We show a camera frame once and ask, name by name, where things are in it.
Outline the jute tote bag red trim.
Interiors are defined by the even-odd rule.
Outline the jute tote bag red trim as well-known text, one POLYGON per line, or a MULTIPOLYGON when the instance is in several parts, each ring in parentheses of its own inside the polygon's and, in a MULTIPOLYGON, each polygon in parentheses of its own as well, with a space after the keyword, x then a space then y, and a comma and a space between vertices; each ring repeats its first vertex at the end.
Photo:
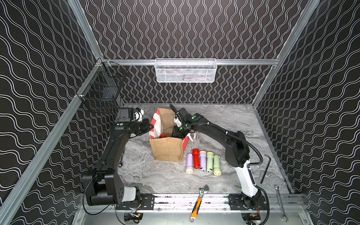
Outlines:
POLYGON ((150 143, 156 160, 181 162, 189 141, 194 142, 195 134, 189 134, 184 139, 172 137, 175 113, 170 109, 159 108, 153 115, 149 132, 150 143))

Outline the light green flashlight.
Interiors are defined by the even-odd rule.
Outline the light green flashlight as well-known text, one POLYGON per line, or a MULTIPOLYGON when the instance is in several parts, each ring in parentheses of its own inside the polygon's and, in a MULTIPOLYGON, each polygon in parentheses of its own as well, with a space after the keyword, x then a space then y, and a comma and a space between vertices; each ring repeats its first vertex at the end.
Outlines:
POLYGON ((213 158, 213 174, 215 176, 220 176, 222 174, 221 168, 220 168, 220 156, 214 155, 213 158))
POLYGON ((210 152, 210 151, 207 152, 207 153, 206 153, 206 159, 207 159, 207 161, 206 161, 206 171, 207 171, 208 173, 211 173, 211 172, 213 171, 214 153, 213 153, 213 152, 210 152))

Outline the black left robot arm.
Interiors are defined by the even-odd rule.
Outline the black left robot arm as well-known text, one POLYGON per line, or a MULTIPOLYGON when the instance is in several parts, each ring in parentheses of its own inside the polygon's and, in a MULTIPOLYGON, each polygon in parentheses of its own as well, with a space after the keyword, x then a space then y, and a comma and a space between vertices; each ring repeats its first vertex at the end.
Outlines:
POLYGON ((84 195, 89 206, 111 205, 137 200, 136 187, 124 186, 118 168, 131 136, 150 132, 153 125, 143 118, 140 108, 120 108, 119 119, 110 128, 110 136, 101 160, 82 176, 84 195))

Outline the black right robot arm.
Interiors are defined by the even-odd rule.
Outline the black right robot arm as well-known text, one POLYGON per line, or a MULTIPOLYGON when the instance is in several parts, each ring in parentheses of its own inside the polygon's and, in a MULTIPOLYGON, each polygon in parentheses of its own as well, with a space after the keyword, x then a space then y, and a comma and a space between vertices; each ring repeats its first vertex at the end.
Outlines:
POLYGON ((191 115, 185 108, 177 110, 174 105, 169 105, 175 113, 173 127, 174 137, 185 137, 191 131, 205 134, 225 147, 226 162, 235 168, 241 183, 242 204, 246 209, 257 209, 263 203, 269 209, 269 198, 266 191, 259 187, 254 179, 251 167, 260 166, 263 156, 260 151, 248 142, 241 131, 232 132, 207 120, 196 113, 191 115))

